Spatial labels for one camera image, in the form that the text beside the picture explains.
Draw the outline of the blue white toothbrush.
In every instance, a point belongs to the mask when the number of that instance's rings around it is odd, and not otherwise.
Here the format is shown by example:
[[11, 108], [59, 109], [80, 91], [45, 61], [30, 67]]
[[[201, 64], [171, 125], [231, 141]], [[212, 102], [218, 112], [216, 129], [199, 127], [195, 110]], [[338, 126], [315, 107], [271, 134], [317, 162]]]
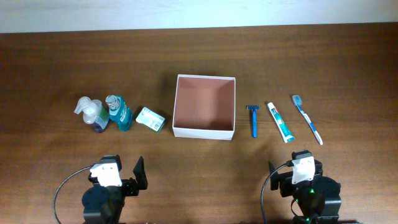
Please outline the blue white toothbrush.
[[300, 114], [303, 116], [303, 118], [307, 122], [307, 124], [309, 125], [309, 127], [312, 130], [312, 133], [314, 134], [314, 136], [315, 136], [316, 140], [318, 141], [319, 145], [323, 145], [323, 140], [322, 140], [320, 134], [318, 133], [318, 131], [315, 128], [315, 126], [313, 125], [313, 123], [312, 123], [310, 117], [308, 116], [308, 114], [306, 114], [306, 112], [304, 112], [304, 110], [302, 109], [301, 97], [299, 95], [293, 95], [292, 96], [292, 101], [293, 101], [294, 105], [297, 107], [297, 109], [300, 112]]

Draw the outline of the clear pump soap bottle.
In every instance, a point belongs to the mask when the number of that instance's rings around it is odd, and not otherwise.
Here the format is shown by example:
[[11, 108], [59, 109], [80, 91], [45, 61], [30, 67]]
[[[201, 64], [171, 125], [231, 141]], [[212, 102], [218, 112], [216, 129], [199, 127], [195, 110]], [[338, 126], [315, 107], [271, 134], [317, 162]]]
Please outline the clear pump soap bottle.
[[108, 127], [109, 113], [100, 100], [91, 100], [83, 96], [78, 100], [74, 113], [83, 113], [83, 121], [96, 133], [103, 133]]

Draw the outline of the teal mouthwash bottle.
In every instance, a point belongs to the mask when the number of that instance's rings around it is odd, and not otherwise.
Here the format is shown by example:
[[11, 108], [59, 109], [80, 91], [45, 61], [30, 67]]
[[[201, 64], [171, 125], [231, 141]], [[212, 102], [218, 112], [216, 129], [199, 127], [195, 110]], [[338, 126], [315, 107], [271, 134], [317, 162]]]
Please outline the teal mouthwash bottle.
[[128, 131], [133, 121], [133, 113], [122, 96], [108, 95], [105, 100], [109, 108], [110, 119], [114, 121], [120, 131]]

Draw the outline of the green white soap box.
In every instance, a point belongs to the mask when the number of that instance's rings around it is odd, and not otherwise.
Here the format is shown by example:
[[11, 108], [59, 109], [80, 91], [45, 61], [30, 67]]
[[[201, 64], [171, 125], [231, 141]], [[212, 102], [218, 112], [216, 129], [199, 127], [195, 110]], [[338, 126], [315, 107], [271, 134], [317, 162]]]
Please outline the green white soap box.
[[156, 133], [159, 133], [166, 120], [163, 116], [153, 112], [149, 108], [143, 107], [136, 117], [136, 122], [146, 126]]

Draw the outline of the blue disposable razor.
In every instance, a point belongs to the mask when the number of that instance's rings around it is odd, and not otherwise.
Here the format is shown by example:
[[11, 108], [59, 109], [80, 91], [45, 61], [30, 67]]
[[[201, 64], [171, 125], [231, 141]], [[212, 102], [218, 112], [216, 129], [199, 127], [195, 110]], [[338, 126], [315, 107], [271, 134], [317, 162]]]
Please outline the blue disposable razor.
[[260, 110], [260, 107], [256, 105], [249, 105], [246, 107], [246, 109], [251, 111], [252, 136], [253, 138], [257, 138], [257, 110]]

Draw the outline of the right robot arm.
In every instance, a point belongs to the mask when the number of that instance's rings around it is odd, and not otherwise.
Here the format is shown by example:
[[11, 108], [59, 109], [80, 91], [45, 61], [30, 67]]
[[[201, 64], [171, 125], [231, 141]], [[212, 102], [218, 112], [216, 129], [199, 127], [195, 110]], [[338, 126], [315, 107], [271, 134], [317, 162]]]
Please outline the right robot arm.
[[323, 164], [308, 150], [292, 153], [291, 160], [279, 167], [269, 163], [266, 182], [281, 197], [292, 197], [302, 212], [293, 213], [293, 222], [301, 224], [338, 223], [341, 184], [323, 175]]

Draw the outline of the white teal toothpaste tube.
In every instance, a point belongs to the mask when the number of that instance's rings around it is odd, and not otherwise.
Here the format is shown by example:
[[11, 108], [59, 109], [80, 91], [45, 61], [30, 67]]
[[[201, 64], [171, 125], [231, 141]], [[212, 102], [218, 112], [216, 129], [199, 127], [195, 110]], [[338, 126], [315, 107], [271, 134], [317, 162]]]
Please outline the white teal toothpaste tube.
[[282, 119], [281, 115], [279, 114], [274, 104], [270, 102], [267, 104], [267, 107], [280, 131], [283, 141], [285, 143], [293, 141], [295, 139], [294, 135], [291, 133], [290, 129], [285, 124], [284, 120]]

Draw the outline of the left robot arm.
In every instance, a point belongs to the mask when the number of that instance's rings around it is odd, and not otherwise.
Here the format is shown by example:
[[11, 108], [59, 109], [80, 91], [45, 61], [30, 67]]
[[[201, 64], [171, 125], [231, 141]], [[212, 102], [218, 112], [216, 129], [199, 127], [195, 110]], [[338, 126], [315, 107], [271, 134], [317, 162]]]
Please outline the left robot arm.
[[119, 155], [106, 155], [90, 168], [88, 180], [93, 186], [82, 196], [85, 223], [117, 224], [127, 197], [136, 197], [148, 187], [144, 158], [140, 157], [133, 169], [134, 178], [120, 178], [122, 169]]

